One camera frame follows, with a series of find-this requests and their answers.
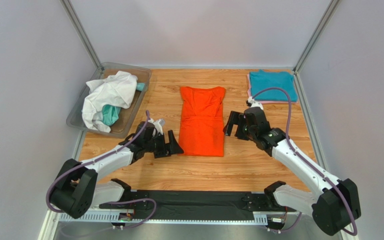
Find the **orange t-shirt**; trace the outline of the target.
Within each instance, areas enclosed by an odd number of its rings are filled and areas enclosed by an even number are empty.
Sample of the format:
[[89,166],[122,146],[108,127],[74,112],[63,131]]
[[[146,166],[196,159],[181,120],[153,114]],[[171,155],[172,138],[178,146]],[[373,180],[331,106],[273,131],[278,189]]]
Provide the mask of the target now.
[[185,156],[223,157],[225,146],[223,100],[226,89],[180,87],[183,100],[179,145]]

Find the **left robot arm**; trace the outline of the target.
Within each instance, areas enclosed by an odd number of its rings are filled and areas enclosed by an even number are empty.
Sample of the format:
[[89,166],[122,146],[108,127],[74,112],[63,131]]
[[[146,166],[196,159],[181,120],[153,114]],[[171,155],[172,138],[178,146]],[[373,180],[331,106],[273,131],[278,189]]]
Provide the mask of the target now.
[[78,219],[91,207],[121,202],[131,189],[129,185],[119,179],[102,184],[99,181],[147,153],[157,159],[183,154],[184,150],[172,130],[165,135],[159,121],[143,121],[135,133],[110,151],[83,161],[66,160],[46,193],[47,206]]

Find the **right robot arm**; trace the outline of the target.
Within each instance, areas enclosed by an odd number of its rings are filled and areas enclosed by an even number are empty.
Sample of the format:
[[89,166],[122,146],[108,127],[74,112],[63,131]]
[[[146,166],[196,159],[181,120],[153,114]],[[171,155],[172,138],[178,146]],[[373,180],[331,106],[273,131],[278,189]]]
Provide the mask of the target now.
[[236,138],[253,141],[258,149],[290,169],[309,189],[306,192],[277,181],[264,190],[274,205],[311,216],[329,236],[345,230],[348,225],[356,226],[362,212],[358,187],[351,179],[341,180],[305,155],[284,130],[270,126],[262,107],[231,111],[223,133],[230,136],[234,126],[237,126]]

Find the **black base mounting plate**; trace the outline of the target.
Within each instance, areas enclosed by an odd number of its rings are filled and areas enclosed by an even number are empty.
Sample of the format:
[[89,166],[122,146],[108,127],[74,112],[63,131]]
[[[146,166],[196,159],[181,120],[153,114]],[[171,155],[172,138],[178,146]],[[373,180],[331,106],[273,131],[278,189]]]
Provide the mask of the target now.
[[279,212],[285,207],[271,203],[263,193],[249,191],[134,190],[124,194],[124,205],[103,203],[101,209],[129,209],[136,219],[152,210],[153,220],[247,221],[254,212]]

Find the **teal green t-shirt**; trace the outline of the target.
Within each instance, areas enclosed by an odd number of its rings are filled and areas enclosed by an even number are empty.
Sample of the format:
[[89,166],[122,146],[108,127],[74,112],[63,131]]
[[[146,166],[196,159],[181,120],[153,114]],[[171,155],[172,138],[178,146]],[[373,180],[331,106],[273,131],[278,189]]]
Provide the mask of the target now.
[[102,107],[102,122],[106,126],[112,126],[119,120],[121,109],[128,109],[133,103],[136,92],[142,92],[145,89],[145,83],[139,82],[135,89],[132,86],[111,86],[109,104]]

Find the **white t-shirt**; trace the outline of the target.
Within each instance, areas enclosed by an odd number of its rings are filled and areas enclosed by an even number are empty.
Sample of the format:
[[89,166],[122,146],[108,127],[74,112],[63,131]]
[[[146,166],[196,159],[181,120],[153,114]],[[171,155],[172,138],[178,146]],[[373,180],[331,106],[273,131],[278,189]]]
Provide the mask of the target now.
[[138,78],[126,71],[118,71],[115,75],[110,75],[107,78],[86,82],[89,87],[89,94],[84,99],[81,111],[85,126],[91,130],[109,133],[111,126],[102,122],[102,108],[109,104],[111,97],[114,96],[110,93],[110,88],[132,86],[135,89],[137,83]]

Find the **aluminium frame rail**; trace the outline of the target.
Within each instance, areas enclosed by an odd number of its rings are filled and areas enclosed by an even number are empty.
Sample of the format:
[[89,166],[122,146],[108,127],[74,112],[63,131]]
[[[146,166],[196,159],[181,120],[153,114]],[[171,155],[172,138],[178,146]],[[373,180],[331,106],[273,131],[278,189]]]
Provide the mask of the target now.
[[90,208],[74,219],[48,214],[41,240],[345,240],[345,233],[325,234],[311,216],[285,207],[285,212],[253,212],[252,220],[136,219],[132,209]]

